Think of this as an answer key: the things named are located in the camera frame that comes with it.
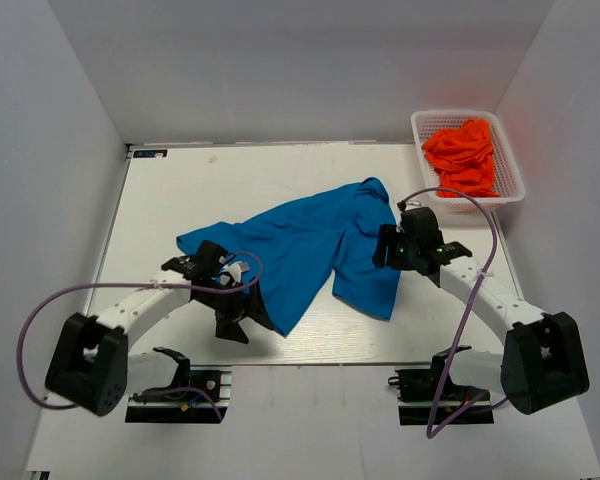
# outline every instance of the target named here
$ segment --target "orange-red fabric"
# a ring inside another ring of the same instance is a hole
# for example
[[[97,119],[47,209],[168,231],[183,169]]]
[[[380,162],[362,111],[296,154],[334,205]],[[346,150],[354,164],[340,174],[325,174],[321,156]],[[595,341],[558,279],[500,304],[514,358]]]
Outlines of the orange-red fabric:
[[[440,175],[440,186],[472,197],[499,197],[493,191],[495,166],[489,123],[469,119],[460,128],[443,128],[422,145],[425,158]],[[455,193],[437,192],[440,197]]]

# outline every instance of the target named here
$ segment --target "white laundry basket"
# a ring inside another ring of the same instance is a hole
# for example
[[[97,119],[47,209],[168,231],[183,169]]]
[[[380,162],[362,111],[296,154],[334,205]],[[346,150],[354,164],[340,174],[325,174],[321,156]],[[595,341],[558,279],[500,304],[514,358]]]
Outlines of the white laundry basket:
[[[420,169],[425,186],[440,186],[440,177],[424,157],[422,145],[438,130],[442,128],[461,127],[469,118],[482,118],[491,125],[493,162],[496,170],[493,190],[500,195],[500,197],[482,197],[476,198],[476,200],[487,210],[495,210],[506,203],[522,200],[525,194],[522,177],[520,176],[513,153],[511,153],[509,143],[500,127],[498,118],[489,112],[478,110],[426,110],[416,112],[411,116],[413,137],[416,143],[418,160],[420,161]],[[476,210],[475,205],[465,198],[439,197],[436,192],[430,192],[426,195],[429,196],[428,203],[430,203],[430,206],[440,213]]]

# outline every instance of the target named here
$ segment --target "blue fabric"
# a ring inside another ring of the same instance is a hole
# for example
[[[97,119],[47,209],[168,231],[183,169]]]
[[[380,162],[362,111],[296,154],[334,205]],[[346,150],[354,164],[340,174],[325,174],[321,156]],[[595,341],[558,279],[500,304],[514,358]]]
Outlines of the blue fabric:
[[[320,287],[335,270],[333,295],[362,312],[391,318],[399,271],[376,268],[371,257],[378,228],[395,224],[389,195],[377,178],[280,205],[244,223],[216,223],[180,235],[187,255],[202,240],[229,252],[248,250],[262,260],[262,298],[278,333],[298,323]],[[258,266],[248,257],[250,280]]]

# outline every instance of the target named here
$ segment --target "blue t-shirt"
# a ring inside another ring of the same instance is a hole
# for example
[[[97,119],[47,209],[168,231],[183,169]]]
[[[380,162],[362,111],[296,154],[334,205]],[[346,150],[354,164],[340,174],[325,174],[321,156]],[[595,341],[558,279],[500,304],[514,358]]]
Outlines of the blue t-shirt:
[[[298,323],[318,290],[335,270],[333,295],[362,312],[391,318],[400,272],[376,268],[371,257],[378,229],[394,224],[389,195],[377,178],[285,203],[243,223],[216,223],[177,238],[194,254],[202,240],[229,252],[248,250],[262,261],[260,289],[269,318],[284,336]],[[243,276],[258,265],[249,257]]]

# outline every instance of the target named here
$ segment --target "black and white robotic arm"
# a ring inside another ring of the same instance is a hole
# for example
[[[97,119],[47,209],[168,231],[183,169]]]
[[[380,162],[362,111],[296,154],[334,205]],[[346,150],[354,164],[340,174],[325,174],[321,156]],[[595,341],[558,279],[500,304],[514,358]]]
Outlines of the black and white robotic arm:
[[[444,242],[435,214],[426,207],[403,210],[399,227],[380,227],[373,262],[377,267],[416,270],[465,304],[482,270],[462,244]],[[460,347],[449,370],[452,383],[445,388],[498,392],[525,414],[589,389],[578,327],[566,313],[545,313],[488,275],[477,291],[473,312],[495,333],[504,352]],[[419,381],[402,387],[433,391],[447,353],[434,355],[430,385]]]
[[[219,338],[248,343],[238,323],[245,317],[273,330],[259,283],[247,290],[242,274],[248,265],[230,258],[221,246],[202,242],[195,255],[165,263],[150,280],[153,288],[138,290],[95,315],[72,315],[49,366],[47,388],[102,416],[125,394],[181,386],[190,367],[184,355],[166,348],[138,355],[129,355],[129,350],[156,323],[190,301],[215,311]],[[482,268],[460,243],[444,243],[428,208],[403,211],[399,228],[381,226],[373,263],[379,268],[416,270],[463,303]],[[162,284],[171,287],[160,288]],[[492,277],[484,279],[473,311],[500,339],[504,353],[460,347],[449,370],[450,386],[503,393],[525,414],[588,390],[578,328],[569,315],[549,315]],[[405,389],[433,391],[447,354],[433,356],[427,385],[419,380]]]

